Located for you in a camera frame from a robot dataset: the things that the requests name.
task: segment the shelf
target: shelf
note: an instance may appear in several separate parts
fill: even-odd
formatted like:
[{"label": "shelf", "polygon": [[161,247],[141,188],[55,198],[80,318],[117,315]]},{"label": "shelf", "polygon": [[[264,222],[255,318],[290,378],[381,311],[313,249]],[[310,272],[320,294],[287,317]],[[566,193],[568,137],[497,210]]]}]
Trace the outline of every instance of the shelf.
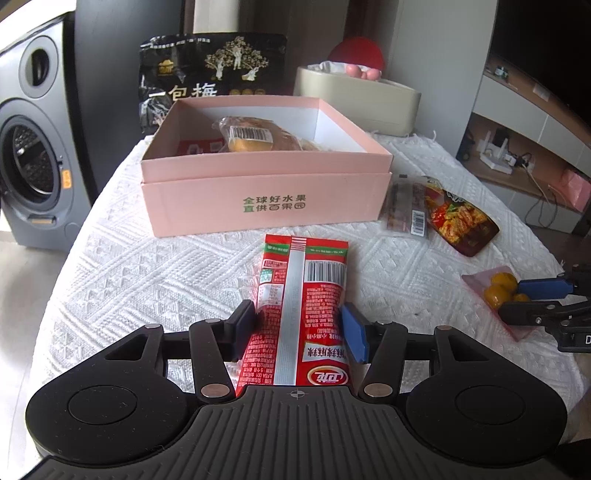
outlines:
[{"label": "shelf", "polygon": [[491,56],[491,68],[509,70],[509,81],[484,72],[473,112],[519,133],[591,177],[591,128],[550,94],[534,93],[535,80],[513,65]]},{"label": "shelf", "polygon": [[[464,165],[464,167],[466,167],[466,169],[477,179],[489,181],[491,183],[500,185],[501,187],[507,187],[509,189],[516,190],[534,197],[540,196],[540,191],[533,184],[531,179],[528,177],[528,174],[522,168],[515,168],[511,175],[507,175],[506,173],[489,168],[480,160],[479,156],[476,155],[472,155],[470,160],[462,162],[462,165]],[[551,201],[554,199],[554,194],[556,196],[558,205],[571,210],[572,212],[579,213],[575,208],[572,207],[572,205],[566,203],[563,200],[563,198],[560,196],[560,193],[548,188],[548,183],[539,178],[536,178],[535,180],[538,182],[538,184],[540,184],[540,187],[545,191],[546,195]]]},{"label": "shelf", "polygon": [[527,101],[533,103],[535,106],[543,110],[545,113],[556,119],[559,123],[564,125],[570,132],[573,133],[584,144],[591,144],[591,128],[580,119],[576,113],[571,111],[561,100],[550,94],[548,101],[534,93],[534,87],[537,82],[529,75],[520,71],[513,64],[491,54],[487,65],[494,70],[497,66],[504,66],[509,71],[509,81],[505,82],[492,73],[484,72],[484,75],[505,88],[517,93]]}]

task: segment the orange label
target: orange label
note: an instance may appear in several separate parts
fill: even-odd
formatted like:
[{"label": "orange label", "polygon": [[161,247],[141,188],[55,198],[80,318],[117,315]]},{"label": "orange label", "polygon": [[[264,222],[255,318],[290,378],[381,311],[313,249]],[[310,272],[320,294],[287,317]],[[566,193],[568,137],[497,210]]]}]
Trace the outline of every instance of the orange label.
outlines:
[{"label": "orange label", "polygon": [[31,220],[31,223],[36,223],[38,225],[52,225],[53,220],[51,218],[34,218]]},{"label": "orange label", "polygon": [[72,174],[70,173],[70,170],[61,171],[61,187],[63,189],[72,188]]}]

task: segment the white cabinet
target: white cabinet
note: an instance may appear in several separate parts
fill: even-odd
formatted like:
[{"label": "white cabinet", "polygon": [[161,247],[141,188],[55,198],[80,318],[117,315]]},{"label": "white cabinet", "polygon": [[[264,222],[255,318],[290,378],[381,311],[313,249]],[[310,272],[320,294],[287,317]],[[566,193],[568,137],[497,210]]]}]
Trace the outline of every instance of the white cabinet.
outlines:
[{"label": "white cabinet", "polygon": [[591,177],[591,148],[589,148],[587,145],[583,147],[583,151],[579,157],[579,162],[577,163],[577,168],[585,175],[589,175]]},{"label": "white cabinet", "polygon": [[[549,205],[545,200],[538,202],[536,197],[532,197],[521,192],[515,192],[509,208],[524,223],[525,216],[527,215],[527,224],[534,226],[547,226],[552,221],[552,217],[554,216],[554,211],[556,209],[553,204]],[[556,219],[552,222],[550,228],[560,232],[571,233],[580,219],[580,213],[573,212],[572,210],[568,210],[559,206]]]},{"label": "white cabinet", "polygon": [[584,147],[581,140],[551,116],[546,120],[538,143],[574,166],[577,166]]},{"label": "white cabinet", "polygon": [[482,76],[474,113],[537,142],[548,114],[511,88]]}]

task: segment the black snack bag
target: black snack bag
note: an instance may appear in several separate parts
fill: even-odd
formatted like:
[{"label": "black snack bag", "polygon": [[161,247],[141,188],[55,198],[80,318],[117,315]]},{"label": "black snack bag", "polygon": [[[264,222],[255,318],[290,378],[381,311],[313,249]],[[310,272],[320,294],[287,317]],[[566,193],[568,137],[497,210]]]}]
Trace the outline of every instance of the black snack bag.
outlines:
[{"label": "black snack bag", "polygon": [[139,121],[153,134],[174,101],[215,95],[280,95],[287,39],[264,33],[154,37],[139,49]]}]

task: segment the silver stripe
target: silver stripe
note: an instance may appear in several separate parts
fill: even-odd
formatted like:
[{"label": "silver stripe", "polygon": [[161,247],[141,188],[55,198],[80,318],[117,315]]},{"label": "silver stripe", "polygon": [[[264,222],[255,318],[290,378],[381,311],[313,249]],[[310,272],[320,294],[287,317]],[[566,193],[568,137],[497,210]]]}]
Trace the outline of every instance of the silver stripe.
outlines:
[{"label": "silver stripe", "polygon": [[290,249],[275,358],[274,385],[295,385],[306,252]]}]

